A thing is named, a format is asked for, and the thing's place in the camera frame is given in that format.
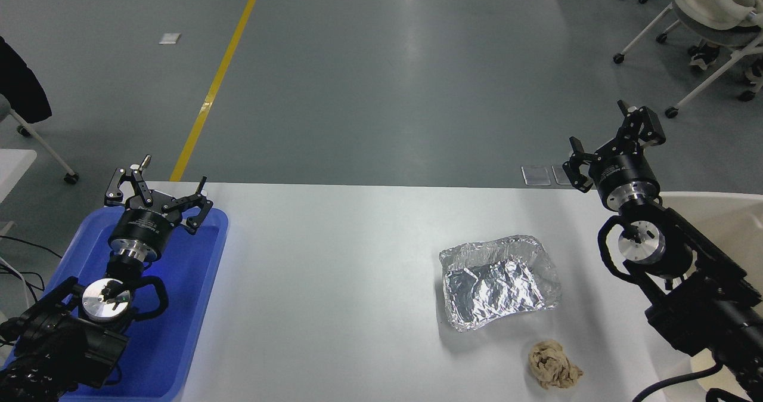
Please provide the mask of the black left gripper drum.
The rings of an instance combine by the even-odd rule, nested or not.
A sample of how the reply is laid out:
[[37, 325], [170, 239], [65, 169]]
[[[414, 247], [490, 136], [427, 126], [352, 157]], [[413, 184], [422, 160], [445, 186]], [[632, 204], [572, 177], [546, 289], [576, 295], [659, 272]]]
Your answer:
[[114, 252], [126, 243], [142, 242], [153, 253], [163, 253], [169, 244], [174, 226], [166, 217], [146, 209], [128, 209], [120, 217], [109, 237], [109, 245]]

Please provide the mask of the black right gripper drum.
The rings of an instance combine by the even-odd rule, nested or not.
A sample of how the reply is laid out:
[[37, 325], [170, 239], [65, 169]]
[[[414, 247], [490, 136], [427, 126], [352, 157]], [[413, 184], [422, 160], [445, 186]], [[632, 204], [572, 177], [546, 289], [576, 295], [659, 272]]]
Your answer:
[[646, 184], [647, 194], [657, 196], [660, 184], [643, 150], [594, 154], [591, 179], [601, 196], [608, 196], [622, 185]]

